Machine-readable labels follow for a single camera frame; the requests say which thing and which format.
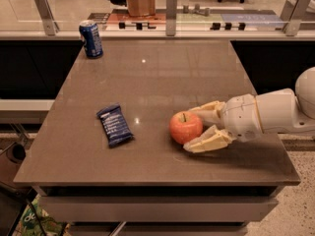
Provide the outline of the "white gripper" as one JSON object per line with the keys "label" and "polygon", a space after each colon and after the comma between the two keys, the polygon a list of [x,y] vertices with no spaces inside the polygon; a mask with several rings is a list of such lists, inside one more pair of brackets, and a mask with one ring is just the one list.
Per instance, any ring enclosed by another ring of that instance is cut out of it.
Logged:
{"label": "white gripper", "polygon": [[226,148],[235,139],[248,142],[263,134],[256,98],[251,94],[233,97],[227,103],[208,102],[189,112],[196,114],[205,126],[211,126],[200,137],[184,144],[183,148],[192,153]]}

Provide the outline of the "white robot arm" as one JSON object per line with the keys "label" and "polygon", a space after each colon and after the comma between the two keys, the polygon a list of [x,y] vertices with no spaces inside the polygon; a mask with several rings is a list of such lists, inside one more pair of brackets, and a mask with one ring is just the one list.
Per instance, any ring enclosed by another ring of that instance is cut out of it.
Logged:
{"label": "white robot arm", "polygon": [[264,134],[311,136],[315,133],[315,68],[299,75],[295,89],[244,94],[190,111],[208,126],[200,137],[184,144],[193,153],[226,148],[234,141],[248,142]]}

